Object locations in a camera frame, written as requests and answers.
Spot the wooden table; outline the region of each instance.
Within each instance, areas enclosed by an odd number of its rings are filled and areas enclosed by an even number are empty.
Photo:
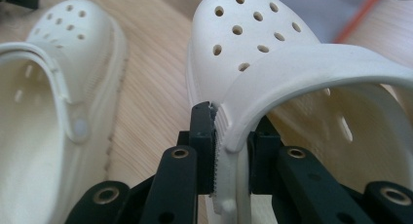
[[[37,11],[0,4],[0,43],[23,41],[37,19],[61,1],[64,0],[41,0],[41,9]],[[134,186],[155,173],[164,150],[175,145],[179,131],[189,129],[186,47],[192,16],[201,0],[92,1],[121,24],[129,40],[129,62],[119,101],[108,179]],[[412,21],[396,33],[392,29],[400,29],[394,17],[413,20],[412,3],[410,0],[402,8],[389,1],[379,5],[348,42],[370,47],[396,60],[406,59],[406,54],[413,57]],[[392,38],[403,39],[404,44],[397,44]],[[383,43],[396,49],[388,51]],[[413,62],[408,62],[405,64],[413,67]],[[199,223],[207,223],[203,196]]]

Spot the shoe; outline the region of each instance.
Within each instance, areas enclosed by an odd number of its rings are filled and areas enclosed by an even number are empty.
[[[87,0],[0,45],[2,223],[63,223],[105,178],[126,57],[118,23]]]
[[[310,149],[342,184],[413,187],[413,71],[364,48],[320,44],[279,0],[203,0],[187,86],[191,105],[217,109],[209,223],[275,223],[271,197],[248,193],[246,139],[265,115],[284,145]]]

